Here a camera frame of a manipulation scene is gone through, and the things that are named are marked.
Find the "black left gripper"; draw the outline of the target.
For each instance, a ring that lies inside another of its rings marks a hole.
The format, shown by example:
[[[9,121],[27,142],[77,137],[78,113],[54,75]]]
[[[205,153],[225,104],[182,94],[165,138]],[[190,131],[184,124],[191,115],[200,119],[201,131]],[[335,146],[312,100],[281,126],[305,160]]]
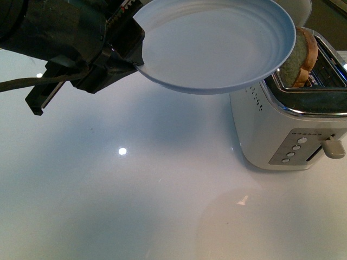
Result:
[[[32,84],[34,87],[25,99],[35,115],[43,114],[43,109],[66,82],[95,94],[136,72],[136,66],[144,64],[142,48],[145,32],[134,19],[143,3],[139,0],[106,3],[106,42],[112,47],[104,48],[90,65],[80,71],[47,63],[46,72]]]

